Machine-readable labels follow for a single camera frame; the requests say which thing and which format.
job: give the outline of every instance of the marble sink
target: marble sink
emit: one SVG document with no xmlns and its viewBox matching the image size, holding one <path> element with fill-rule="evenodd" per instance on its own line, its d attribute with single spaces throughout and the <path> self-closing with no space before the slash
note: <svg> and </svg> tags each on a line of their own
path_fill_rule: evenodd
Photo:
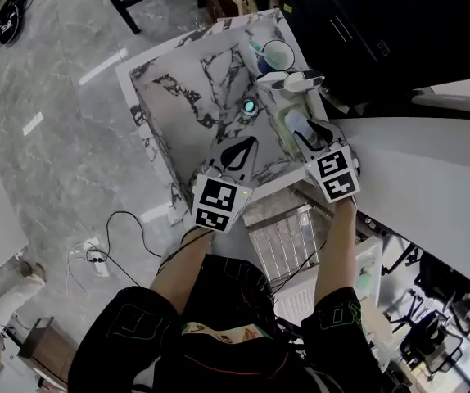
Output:
<svg viewBox="0 0 470 393">
<path fill-rule="evenodd" d="M 276 132 L 276 114 L 301 103 L 316 118 L 327 119 L 316 91 L 296 101 L 255 86 L 256 54 L 250 42 L 282 39 L 296 54 L 295 70 L 307 65 L 280 11 L 223 20 L 144 52 L 117 68 L 138 134 L 163 184 L 169 189 L 171 221 L 185 224 L 192 184 L 210 149 L 226 138 L 255 136 L 259 150 L 251 176 L 262 187 L 299 168 Z M 246 97 L 258 113 L 241 112 Z"/>
</svg>

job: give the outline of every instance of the power outlet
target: power outlet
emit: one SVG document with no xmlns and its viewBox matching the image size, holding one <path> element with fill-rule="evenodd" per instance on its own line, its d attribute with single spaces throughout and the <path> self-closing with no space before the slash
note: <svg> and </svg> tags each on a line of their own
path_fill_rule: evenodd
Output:
<svg viewBox="0 0 470 393">
<path fill-rule="evenodd" d="M 101 252 L 89 252 L 88 254 L 89 259 L 95 259 L 95 260 L 103 260 L 104 256 L 102 255 Z M 109 277 L 110 276 L 110 270 L 107 268 L 106 262 L 94 262 L 95 268 L 97 269 L 97 274 L 99 277 Z"/>
</svg>

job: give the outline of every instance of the brown shoe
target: brown shoe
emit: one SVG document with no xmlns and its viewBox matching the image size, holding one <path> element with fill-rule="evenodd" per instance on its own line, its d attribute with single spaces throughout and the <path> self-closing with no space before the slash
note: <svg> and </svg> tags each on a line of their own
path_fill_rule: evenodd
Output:
<svg viewBox="0 0 470 393">
<path fill-rule="evenodd" d="M 44 270 L 43 266 L 41 264 L 35 264 L 33 267 L 33 273 L 42 279 L 44 282 L 46 282 L 46 271 Z"/>
<path fill-rule="evenodd" d="M 20 262 L 20 275 L 22 275 L 24 278 L 28 277 L 33 273 L 33 268 L 29 264 L 29 262 L 26 262 L 23 260 Z"/>
</svg>

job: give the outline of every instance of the black and white square marker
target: black and white square marker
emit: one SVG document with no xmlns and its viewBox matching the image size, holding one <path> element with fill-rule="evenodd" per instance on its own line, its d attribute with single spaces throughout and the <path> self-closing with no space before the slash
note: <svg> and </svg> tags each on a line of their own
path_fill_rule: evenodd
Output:
<svg viewBox="0 0 470 393">
<path fill-rule="evenodd" d="M 355 190 L 355 184 L 350 172 L 329 179 L 323 182 L 323 185 L 332 201 Z"/>
<path fill-rule="evenodd" d="M 214 208 L 231 212 L 236 194 L 237 187 L 208 179 L 199 202 L 205 206 L 213 206 Z"/>
<path fill-rule="evenodd" d="M 346 159 L 344 158 L 344 153 L 342 151 L 336 151 L 330 156 L 326 156 L 323 159 L 318 159 L 317 165 L 319 166 L 321 179 L 324 179 L 331 174 L 341 172 L 348 167 L 346 164 Z"/>
<path fill-rule="evenodd" d="M 201 208 L 197 209 L 197 218 L 195 222 L 201 226 L 213 228 L 223 232 L 228 225 L 229 217 L 222 214 L 214 213 L 213 211 L 206 211 Z"/>
</svg>

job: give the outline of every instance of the sink basin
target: sink basin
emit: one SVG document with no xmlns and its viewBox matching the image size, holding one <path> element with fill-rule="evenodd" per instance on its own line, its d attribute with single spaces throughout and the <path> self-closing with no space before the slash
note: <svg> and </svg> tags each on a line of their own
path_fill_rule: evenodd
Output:
<svg viewBox="0 0 470 393">
<path fill-rule="evenodd" d="M 171 203 L 192 206 L 192 185 L 211 148 L 227 138 L 254 136 L 259 142 L 248 186 L 262 187 L 299 168 L 299 154 L 286 149 L 277 113 L 301 103 L 314 117 L 327 119 L 316 91 L 292 99 L 255 86 L 260 75 L 250 42 L 283 39 L 292 47 L 293 68 L 307 65 L 280 11 L 223 20 L 161 44 L 117 68 L 138 133 Z M 252 97 L 258 110 L 242 113 Z"/>
</svg>

